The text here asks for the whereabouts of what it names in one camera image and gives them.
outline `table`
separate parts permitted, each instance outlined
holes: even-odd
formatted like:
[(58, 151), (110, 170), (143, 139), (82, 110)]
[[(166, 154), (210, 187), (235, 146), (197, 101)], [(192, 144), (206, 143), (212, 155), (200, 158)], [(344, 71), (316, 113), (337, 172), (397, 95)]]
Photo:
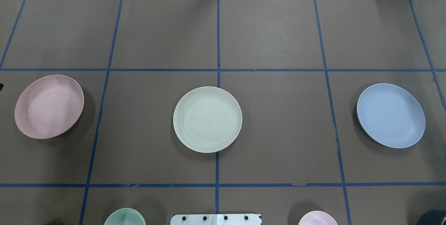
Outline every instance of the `table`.
[[(436, 3), (0, 0), (0, 223), (102, 224), (131, 207), (150, 225), (244, 212), (295, 225), (312, 210), (338, 224), (416, 224), (446, 209)], [(67, 133), (35, 140), (14, 107), (50, 74), (77, 80), (85, 108)], [(425, 112), (412, 147), (384, 147), (358, 123), (360, 93), (381, 82)], [(201, 86), (227, 90), (243, 113), (239, 137), (213, 154), (187, 149), (172, 126)]]

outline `plate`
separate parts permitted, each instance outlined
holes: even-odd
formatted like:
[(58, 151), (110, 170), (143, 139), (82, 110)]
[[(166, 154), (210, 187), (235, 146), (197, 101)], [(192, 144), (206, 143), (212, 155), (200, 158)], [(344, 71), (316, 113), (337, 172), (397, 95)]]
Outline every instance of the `plate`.
[(218, 87), (188, 92), (174, 111), (174, 130), (188, 148), (213, 153), (229, 146), (242, 127), (242, 110), (236, 99)]
[(338, 225), (338, 223), (325, 212), (311, 211), (302, 217), (299, 225)]
[(65, 133), (79, 119), (84, 105), (80, 85), (68, 76), (34, 81), (20, 95), (14, 116), (22, 133), (48, 139)]
[(145, 220), (135, 209), (124, 208), (113, 212), (104, 225), (145, 225)]
[(364, 131), (387, 147), (406, 148), (416, 144), (426, 127), (418, 101), (393, 84), (375, 84), (365, 89), (356, 111)]

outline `green bowl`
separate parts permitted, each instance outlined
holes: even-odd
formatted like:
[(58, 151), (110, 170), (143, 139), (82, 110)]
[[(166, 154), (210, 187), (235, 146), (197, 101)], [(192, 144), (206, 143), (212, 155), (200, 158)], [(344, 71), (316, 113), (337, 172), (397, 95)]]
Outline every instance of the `green bowl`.
[(135, 209), (124, 208), (113, 212), (104, 225), (146, 225), (144, 217)]

